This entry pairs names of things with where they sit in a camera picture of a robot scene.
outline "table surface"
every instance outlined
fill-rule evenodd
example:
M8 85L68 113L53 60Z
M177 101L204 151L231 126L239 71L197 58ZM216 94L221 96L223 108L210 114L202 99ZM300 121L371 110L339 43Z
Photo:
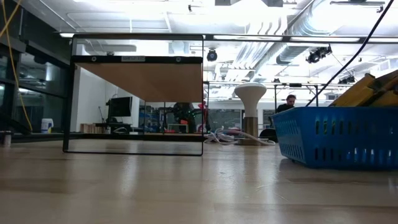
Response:
M71 149L146 142L71 140ZM152 151L196 143L149 142ZM0 149L0 223L396 223L398 172L308 169L278 147L205 144L202 157Z

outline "computer screen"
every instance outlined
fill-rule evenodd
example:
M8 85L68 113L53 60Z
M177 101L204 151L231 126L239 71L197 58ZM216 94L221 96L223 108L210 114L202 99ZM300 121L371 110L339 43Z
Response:
M113 98L109 102L110 117L131 116L132 97Z

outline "basket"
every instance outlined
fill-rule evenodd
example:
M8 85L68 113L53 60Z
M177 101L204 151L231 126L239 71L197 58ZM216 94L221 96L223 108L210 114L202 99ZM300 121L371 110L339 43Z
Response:
M272 116L283 156L311 168L398 168L398 108L303 107Z

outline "label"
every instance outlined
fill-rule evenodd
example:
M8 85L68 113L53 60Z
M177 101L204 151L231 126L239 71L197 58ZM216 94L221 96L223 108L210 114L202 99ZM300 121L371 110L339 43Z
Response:
M145 62L145 56L122 56L122 62Z

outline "tangled cable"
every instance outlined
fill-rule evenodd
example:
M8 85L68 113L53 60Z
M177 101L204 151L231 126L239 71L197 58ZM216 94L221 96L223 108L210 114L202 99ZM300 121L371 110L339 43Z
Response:
M243 136L246 136L246 137L248 137L250 139L253 139L253 140L261 143L262 145L275 146L275 142L274 141L271 141L271 140L262 141L262 140L260 140L260 139L258 139L256 137L254 137L254 136L252 136L252 135L250 135L248 133L244 133L242 131L224 130L222 128L216 129L216 131L214 133L206 134L205 138L207 138L207 139L206 139L205 143L211 143L213 141L216 141L216 142L218 142L218 143L220 143L220 144L222 144L224 146L238 143L238 141L235 140L234 136L228 136L228 135L225 135L223 133L241 134Z

